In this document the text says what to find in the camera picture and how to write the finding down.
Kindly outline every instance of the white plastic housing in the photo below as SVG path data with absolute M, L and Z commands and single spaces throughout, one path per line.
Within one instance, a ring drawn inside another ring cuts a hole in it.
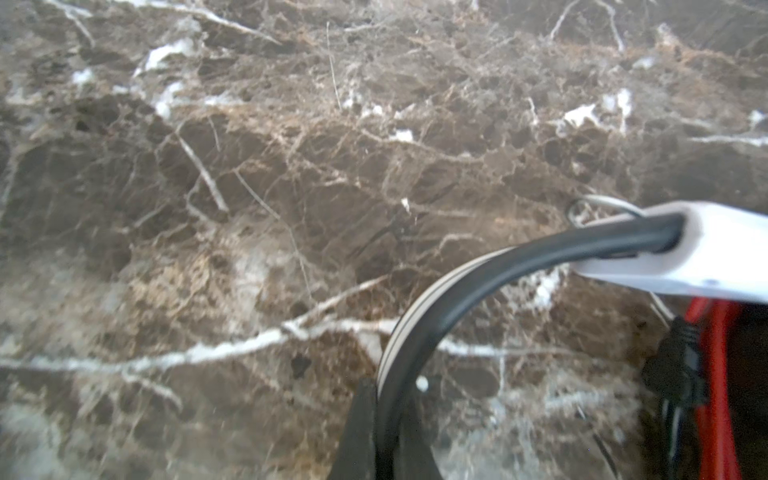
M 576 273 L 648 292 L 768 303 L 768 217 L 710 202 L 676 201 L 644 212 L 686 216 L 675 248 L 577 262 Z M 591 224 L 627 218 L 621 214 Z

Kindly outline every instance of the black cord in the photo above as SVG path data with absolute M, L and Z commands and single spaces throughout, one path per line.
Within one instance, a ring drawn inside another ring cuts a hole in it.
M 399 423 L 415 380 L 440 340 L 473 306 L 499 287 L 560 263 L 619 253 L 660 253 L 677 244 L 685 217 L 669 214 L 568 230 L 502 253 L 447 289 L 402 342 L 379 385 L 376 408 L 377 463 L 392 464 Z

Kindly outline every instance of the brown marble countertop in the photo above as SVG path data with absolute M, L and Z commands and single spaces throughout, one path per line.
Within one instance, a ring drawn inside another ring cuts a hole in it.
M 589 192 L 768 212 L 767 34 L 759 0 L 3 2 L 0 476 L 324 478 L 454 266 Z M 424 372 L 446 479 L 655 478 L 663 334 L 566 266 L 499 291 Z

